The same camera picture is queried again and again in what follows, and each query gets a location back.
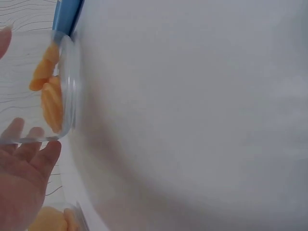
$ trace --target orange fruit slice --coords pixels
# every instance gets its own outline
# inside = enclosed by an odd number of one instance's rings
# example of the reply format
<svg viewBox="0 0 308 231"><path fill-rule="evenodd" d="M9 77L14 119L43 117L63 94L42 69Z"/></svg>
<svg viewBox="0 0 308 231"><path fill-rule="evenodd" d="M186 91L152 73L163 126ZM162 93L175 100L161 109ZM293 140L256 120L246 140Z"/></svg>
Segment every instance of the orange fruit slice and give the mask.
<svg viewBox="0 0 308 231"><path fill-rule="evenodd" d="M67 231L64 214L53 207L43 207L28 231Z"/></svg>
<svg viewBox="0 0 308 231"><path fill-rule="evenodd" d="M79 225L75 220L75 215L72 209L64 209L64 218L67 222L67 231L78 231Z"/></svg>
<svg viewBox="0 0 308 231"><path fill-rule="evenodd" d="M44 83L52 76L54 64L49 60L42 60L33 73L33 79L29 84L29 89L33 91L41 90Z"/></svg>
<svg viewBox="0 0 308 231"><path fill-rule="evenodd" d="M59 133L63 122L61 88L52 83L45 83L42 88L41 106L46 123L54 133Z"/></svg>
<svg viewBox="0 0 308 231"><path fill-rule="evenodd" d="M59 47L52 42L43 55L43 59L49 60L53 64L57 64L60 59Z"/></svg>
<svg viewBox="0 0 308 231"><path fill-rule="evenodd" d="M59 76L52 76L48 82L52 84L57 91L61 92L61 81Z"/></svg>

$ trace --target glass bowl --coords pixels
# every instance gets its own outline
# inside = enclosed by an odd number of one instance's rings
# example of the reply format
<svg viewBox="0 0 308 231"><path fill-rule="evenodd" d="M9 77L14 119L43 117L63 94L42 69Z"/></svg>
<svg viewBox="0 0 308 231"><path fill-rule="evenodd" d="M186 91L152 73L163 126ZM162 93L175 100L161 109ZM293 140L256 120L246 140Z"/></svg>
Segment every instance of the glass bowl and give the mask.
<svg viewBox="0 0 308 231"><path fill-rule="evenodd" d="M49 59L45 54L51 44L58 52L58 59L52 65L45 65L48 71L40 70L40 83L47 84L33 91L29 84L38 77L34 74L38 64ZM13 33L10 46L0 60L0 144L53 141L69 132L75 116L77 56L76 46L61 32ZM58 85L51 85L52 77L59 80ZM57 100L49 86L56 86L51 89L58 90Z"/></svg>

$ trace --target hand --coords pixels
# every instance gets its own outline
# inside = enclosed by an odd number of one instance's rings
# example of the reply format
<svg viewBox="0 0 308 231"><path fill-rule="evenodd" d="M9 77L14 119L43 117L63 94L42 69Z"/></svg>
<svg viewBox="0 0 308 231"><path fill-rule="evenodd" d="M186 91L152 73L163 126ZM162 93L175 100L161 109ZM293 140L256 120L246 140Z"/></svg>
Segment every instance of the hand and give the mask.
<svg viewBox="0 0 308 231"><path fill-rule="evenodd" d="M12 39L12 28L10 26L5 27L0 31L0 59L6 53Z"/></svg>
<svg viewBox="0 0 308 231"><path fill-rule="evenodd" d="M10 27L0 31L0 58L12 38ZM1 137L20 136L24 120L15 118ZM42 128L32 128L29 137L44 135ZM56 164L61 144L52 141L40 151L41 143L0 145L0 231L24 231L39 212Z"/></svg>

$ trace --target white countertop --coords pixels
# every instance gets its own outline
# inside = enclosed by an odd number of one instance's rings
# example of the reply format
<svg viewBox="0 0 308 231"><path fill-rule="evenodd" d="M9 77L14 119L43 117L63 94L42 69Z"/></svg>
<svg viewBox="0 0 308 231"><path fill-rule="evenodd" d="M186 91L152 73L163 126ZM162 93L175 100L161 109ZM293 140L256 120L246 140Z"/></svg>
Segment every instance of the white countertop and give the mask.
<svg viewBox="0 0 308 231"><path fill-rule="evenodd" d="M85 1L66 161L93 230L307 230L306 9Z"/></svg>

